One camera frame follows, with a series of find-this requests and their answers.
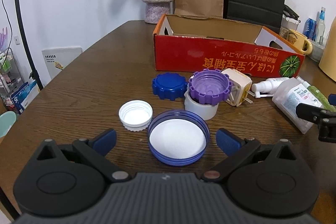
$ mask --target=gray ribbed surface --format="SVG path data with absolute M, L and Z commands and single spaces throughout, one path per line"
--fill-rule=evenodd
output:
M 251 215 L 234 205 L 217 184 L 194 174 L 145 174 L 110 186 L 89 210 L 66 218 L 21 216 L 16 224 L 317 224 L 309 215 L 273 220 Z

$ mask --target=mug handle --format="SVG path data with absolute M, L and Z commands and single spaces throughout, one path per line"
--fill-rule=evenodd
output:
M 307 50 L 302 51 L 302 53 L 306 55 L 311 54 L 311 52 L 313 51 L 312 43 L 308 39 L 305 39 L 304 41 L 307 43 Z

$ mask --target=bottle with blue label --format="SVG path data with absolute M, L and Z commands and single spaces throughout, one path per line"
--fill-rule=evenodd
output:
M 316 23 L 316 30 L 315 30 L 315 39 L 314 41 L 323 44 L 323 35 L 324 35 L 324 30 L 326 28 L 324 24 L 324 16 L 326 13 L 326 9 L 324 7 L 321 8 L 321 13 L 320 13 L 320 18 Z

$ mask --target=blue gripper pad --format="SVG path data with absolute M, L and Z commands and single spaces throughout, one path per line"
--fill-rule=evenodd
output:
M 88 145 L 99 155 L 105 157 L 117 143 L 117 133 L 114 129 L 109 128 L 97 137 L 88 142 Z
M 220 128 L 216 132 L 216 143 L 217 146 L 230 157 L 245 144 L 245 141 L 230 131 Z
M 328 97 L 329 104 L 336 106 L 336 94 L 330 94 Z

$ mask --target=wall outlet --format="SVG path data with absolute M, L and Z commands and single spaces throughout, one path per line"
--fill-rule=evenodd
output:
M 14 36 L 14 40 L 15 40 L 15 45 L 20 45 L 21 40 L 18 35 Z
M 42 54 L 44 62 L 47 65 L 50 78 L 53 79 L 82 52 L 83 51 L 81 47 L 43 50 Z

